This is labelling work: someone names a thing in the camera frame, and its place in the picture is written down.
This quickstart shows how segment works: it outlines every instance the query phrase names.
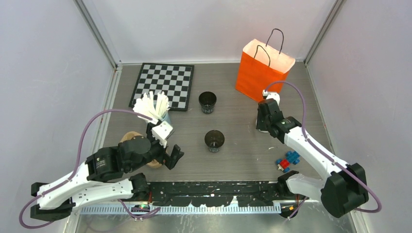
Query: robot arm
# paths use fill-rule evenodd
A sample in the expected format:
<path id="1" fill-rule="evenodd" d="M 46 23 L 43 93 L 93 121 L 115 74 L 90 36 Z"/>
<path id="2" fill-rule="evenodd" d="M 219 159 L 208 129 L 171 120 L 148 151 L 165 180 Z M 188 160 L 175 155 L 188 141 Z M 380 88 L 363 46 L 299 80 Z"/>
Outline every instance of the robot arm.
<path id="1" fill-rule="evenodd" d="M 115 147 L 99 149 L 79 165 L 76 175 L 64 186 L 51 191 L 31 207 L 31 218 L 55 221 L 70 215 L 72 210 L 107 200 L 143 198 L 149 187 L 142 173 L 115 183 L 124 173 L 133 172 L 152 160 L 173 169 L 183 156 L 178 145 L 166 153 L 167 138 L 173 128 L 167 122 L 149 123 L 147 137 L 135 136 Z M 68 179 L 68 174 L 52 183 L 32 184 L 32 196 L 42 194 Z"/>
<path id="2" fill-rule="evenodd" d="M 265 100 L 259 102 L 257 129 L 270 135 L 299 153 L 321 176 L 321 180 L 309 178 L 297 171 L 290 171 L 278 178 L 277 189 L 281 195 L 301 194 L 321 201 L 334 217 L 341 217 L 368 201 L 367 191 L 344 171 L 327 160 L 310 145 L 302 134 L 302 125 L 293 117 L 283 117 L 278 106 L 278 95 L 264 93 Z M 318 148 L 331 156 L 336 163 L 366 183 L 364 169 L 359 164 L 349 165 L 329 152 L 307 133 Z"/>

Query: metal frame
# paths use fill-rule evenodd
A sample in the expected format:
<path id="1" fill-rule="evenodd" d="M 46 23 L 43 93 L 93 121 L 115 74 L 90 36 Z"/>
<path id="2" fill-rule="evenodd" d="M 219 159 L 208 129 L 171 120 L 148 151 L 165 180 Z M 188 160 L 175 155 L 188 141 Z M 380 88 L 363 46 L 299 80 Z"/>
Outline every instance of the metal frame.
<path id="1" fill-rule="evenodd" d="M 73 0 L 73 2 L 76 4 L 77 8 L 79 9 L 80 13 L 82 14 L 83 18 L 86 21 L 86 24 L 90 28 L 94 38 L 96 39 L 97 43 L 99 44 L 100 48 L 102 49 L 103 53 L 107 57 L 109 63 L 112 65 L 113 68 L 117 68 L 117 62 L 115 61 L 112 53 L 110 52 L 109 48 L 107 47 L 102 34 L 100 33 L 99 29 L 97 28 L 90 12 L 86 8 L 85 3 L 83 0 Z"/>
<path id="2" fill-rule="evenodd" d="M 333 4 L 332 9 L 329 12 L 329 15 L 326 18 L 325 23 L 323 24 L 321 30 L 319 31 L 318 35 L 316 36 L 315 41 L 313 42 L 312 46 L 310 47 L 309 53 L 304 59 L 305 66 L 308 66 L 310 60 L 312 59 L 314 53 L 318 49 L 323 37 L 325 36 L 326 32 L 328 31 L 330 25 L 332 24 L 333 20 L 335 19 L 336 15 L 339 13 L 342 5 L 346 2 L 346 0 L 336 0 Z"/>

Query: black cup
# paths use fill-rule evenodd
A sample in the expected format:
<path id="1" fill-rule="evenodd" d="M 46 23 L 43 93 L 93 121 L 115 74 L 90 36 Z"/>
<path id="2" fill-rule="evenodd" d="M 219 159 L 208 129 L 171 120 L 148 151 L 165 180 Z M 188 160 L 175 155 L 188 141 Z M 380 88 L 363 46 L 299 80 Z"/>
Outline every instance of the black cup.
<path id="1" fill-rule="evenodd" d="M 213 113 L 216 104 L 216 95 L 213 92 L 206 91 L 199 95 L 199 103 L 202 107 L 202 112 L 206 114 Z"/>
<path id="2" fill-rule="evenodd" d="M 224 143 L 224 135 L 218 130 L 211 130 L 205 135 L 205 143 L 210 152 L 218 152 Z"/>

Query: white bracket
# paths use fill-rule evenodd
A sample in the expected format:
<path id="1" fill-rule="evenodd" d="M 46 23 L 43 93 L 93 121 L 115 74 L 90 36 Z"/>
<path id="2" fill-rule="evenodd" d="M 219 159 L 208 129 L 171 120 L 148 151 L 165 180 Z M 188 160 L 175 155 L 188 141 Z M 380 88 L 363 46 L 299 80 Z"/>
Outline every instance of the white bracket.
<path id="1" fill-rule="evenodd" d="M 45 184 L 41 186 L 37 194 L 41 195 L 44 191 L 57 186 L 61 182 L 67 180 L 70 175 L 71 173 L 54 181 L 53 183 Z M 90 187 L 90 186 L 104 184 L 102 182 L 97 182 L 97 181 L 88 181 L 87 180 L 88 175 L 89 175 L 89 171 L 88 171 L 87 165 L 85 163 L 81 163 L 73 179 L 71 179 L 68 183 L 66 183 L 62 187 L 49 192 L 48 194 L 44 195 L 43 197 L 40 197 L 37 200 L 37 204 L 40 205 L 40 209 L 41 210 L 55 209 L 59 207 L 64 201 L 71 198 L 71 196 L 75 195 L 81 190 L 87 187 Z"/>
<path id="2" fill-rule="evenodd" d="M 306 134 L 311 142 L 313 142 L 319 149 L 334 159 L 336 163 L 346 167 L 346 161 L 329 152 L 312 136 L 310 136 L 308 132 L 306 132 Z M 325 158 L 319 151 L 309 144 L 309 142 L 307 142 L 305 137 L 303 137 L 301 127 L 295 127 L 291 129 L 289 133 L 285 134 L 285 145 L 299 153 L 299 155 L 302 156 L 319 173 L 323 180 L 326 180 L 330 176 L 331 172 L 334 171 L 338 173 L 341 171 L 340 168 Z"/>
<path id="3" fill-rule="evenodd" d="M 173 127 L 166 121 L 163 121 L 160 125 L 152 128 L 153 136 L 160 141 L 160 144 L 163 146 L 163 148 L 166 148 L 167 139 L 172 133 Z"/>
<path id="4" fill-rule="evenodd" d="M 133 196 L 132 190 L 132 182 L 128 179 L 83 189 L 72 197 L 72 201 L 76 203 L 73 210 L 103 201 L 129 199 Z"/>
<path id="5" fill-rule="evenodd" d="M 262 91 L 262 95 L 263 95 L 264 97 L 266 97 L 266 98 L 265 98 L 266 100 L 268 100 L 268 99 L 274 99 L 274 100 L 277 102 L 277 105 L 279 105 L 279 103 L 280 103 L 280 95 L 279 95 L 277 92 L 274 92 L 274 91 L 268 92 L 268 91 L 263 90 L 263 91 Z"/>

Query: purple cable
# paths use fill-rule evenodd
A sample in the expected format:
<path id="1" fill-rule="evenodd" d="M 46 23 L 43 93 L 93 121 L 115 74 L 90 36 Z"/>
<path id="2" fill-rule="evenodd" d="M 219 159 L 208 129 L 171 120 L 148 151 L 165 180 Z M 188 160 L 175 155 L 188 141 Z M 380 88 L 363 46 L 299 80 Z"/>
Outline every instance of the purple cable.
<path id="1" fill-rule="evenodd" d="M 78 147 L 78 149 L 77 149 L 76 164 L 75 164 L 75 166 L 74 166 L 73 172 L 72 172 L 71 175 L 67 178 L 67 180 L 61 182 L 60 184 L 56 185 L 55 187 L 53 187 L 53 188 L 51 188 L 51 189 L 48 189 L 48 190 L 44 191 L 44 192 L 41 193 L 40 195 L 37 195 L 36 197 L 34 197 L 33 199 L 31 199 L 27 204 L 25 204 L 25 205 L 23 206 L 23 208 L 22 208 L 21 211 L 20 211 L 20 214 L 18 215 L 18 221 L 20 222 L 20 225 L 21 225 L 22 227 L 27 228 L 27 229 L 38 229 L 38 228 L 42 228 L 42 227 L 49 226 L 50 224 L 53 223 L 53 222 L 47 222 L 47 223 L 45 223 L 45 224 L 43 224 L 43 225 L 29 226 L 29 225 L 26 225 L 26 224 L 24 223 L 24 221 L 23 221 L 23 213 L 24 213 L 24 211 L 27 209 L 27 207 L 29 207 L 29 205 L 31 205 L 31 204 L 32 204 L 33 202 L 35 202 L 37 199 L 39 199 L 40 197 L 42 197 L 42 196 L 45 195 L 45 194 L 48 194 L 49 192 L 52 192 L 52 191 L 54 191 L 54 190 L 62 187 L 62 186 L 65 185 L 65 184 L 67 184 L 68 180 L 71 180 L 71 179 L 76 175 L 77 169 L 78 169 L 79 164 L 80 164 L 80 154 L 81 154 L 81 152 L 82 152 L 83 140 L 85 139 L 85 135 L 86 135 L 86 132 L 87 132 L 88 128 L 90 127 L 91 123 L 92 123 L 96 118 L 98 118 L 99 116 L 101 116 L 101 115 L 103 115 L 103 114 L 105 114 L 105 113 L 111 113 L 111 112 L 131 113 L 131 114 L 137 115 L 137 116 L 139 116 L 139 117 L 143 117 L 143 118 L 146 118 L 146 119 L 148 119 L 148 120 L 152 120 L 150 117 L 145 116 L 145 115 L 143 115 L 143 114 L 135 113 L 135 112 L 133 112 L 133 111 L 123 110 L 123 109 L 108 109 L 108 110 L 104 110 L 104 111 L 101 111 L 101 112 L 97 113 L 94 117 L 92 117 L 92 118 L 90 119 L 90 121 L 86 124 L 85 128 L 83 129 L 82 136 L 80 137 L 79 147 Z"/>
<path id="2" fill-rule="evenodd" d="M 124 202 L 122 200 L 120 200 L 120 204 L 124 207 L 124 209 L 126 210 L 126 212 L 130 215 L 130 217 L 134 218 L 134 219 L 148 219 L 153 217 L 157 212 L 160 211 L 160 207 L 157 207 L 156 209 L 148 212 L 147 214 L 144 215 L 134 215 L 132 212 L 130 212 L 129 208 L 127 208 L 126 204 L 124 204 Z"/>
<path id="3" fill-rule="evenodd" d="M 265 91 L 268 91 L 269 88 L 276 84 L 276 83 L 286 83 L 287 85 L 293 87 L 297 93 L 300 96 L 300 99 L 302 100 L 302 104 L 303 104 L 303 117 L 302 117 L 302 133 L 303 136 L 305 137 L 305 139 L 309 142 L 309 144 L 315 148 L 319 153 L 321 153 L 325 158 L 327 158 L 329 161 L 331 161 L 332 163 L 334 163 L 335 161 L 333 160 L 332 157 L 330 157 L 328 154 L 326 154 L 323 150 L 321 150 L 319 147 L 317 147 L 309 138 L 308 135 L 306 134 L 306 127 L 305 127 L 305 123 L 306 123 L 306 103 L 305 103 L 305 98 L 302 95 L 302 92 L 292 83 L 287 82 L 287 81 L 276 81 L 273 82 L 271 84 L 268 85 L 268 87 L 265 89 Z M 371 196 L 375 199 L 378 207 L 375 210 L 364 210 L 361 208 L 355 208 L 355 210 L 360 211 L 360 212 L 366 212 L 366 213 L 377 213 L 379 211 L 381 211 L 382 209 L 382 203 L 380 202 L 379 198 L 377 197 L 377 195 L 371 190 L 371 188 L 369 188 L 364 182 L 362 182 L 358 177 L 356 177 L 354 174 L 352 174 L 350 171 L 348 171 L 344 166 L 340 165 L 339 163 L 335 163 L 336 166 L 338 166 L 341 170 L 343 170 L 346 174 L 348 174 L 352 179 L 354 179 L 356 182 L 358 182 L 364 189 L 366 189 L 366 191 L 368 191 Z M 300 206 L 305 202 L 305 199 L 299 204 L 299 206 L 295 209 L 295 211 L 292 212 L 292 214 L 290 215 L 293 216 L 297 210 L 300 208 Z"/>
<path id="4" fill-rule="evenodd" d="M 308 199 L 308 197 L 303 198 L 302 202 L 299 203 L 299 205 L 296 207 L 296 209 L 291 213 L 291 215 L 289 215 L 289 217 L 287 219 L 285 219 L 285 221 L 283 221 L 283 223 L 290 221 L 291 218 L 297 213 L 297 211 L 299 210 L 299 208 L 302 206 L 302 204 Z"/>

